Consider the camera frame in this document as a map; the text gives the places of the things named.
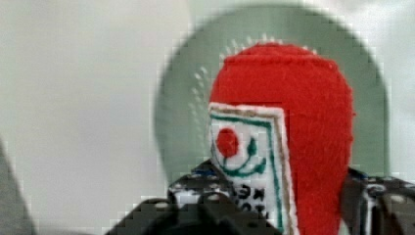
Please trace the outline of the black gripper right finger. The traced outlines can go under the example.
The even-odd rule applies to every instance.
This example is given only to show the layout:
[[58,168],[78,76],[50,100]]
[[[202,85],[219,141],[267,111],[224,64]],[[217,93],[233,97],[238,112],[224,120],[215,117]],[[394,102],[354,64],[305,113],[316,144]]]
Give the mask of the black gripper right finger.
[[415,235],[415,185],[350,168],[341,213],[349,235]]

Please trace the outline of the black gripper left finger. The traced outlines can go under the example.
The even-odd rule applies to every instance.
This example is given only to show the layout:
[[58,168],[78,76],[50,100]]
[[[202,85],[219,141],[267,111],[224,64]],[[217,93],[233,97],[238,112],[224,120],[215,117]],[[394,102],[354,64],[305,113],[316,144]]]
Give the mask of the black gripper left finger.
[[281,235],[258,212],[232,201],[233,186],[206,161],[177,179],[165,198],[142,202],[105,235]]

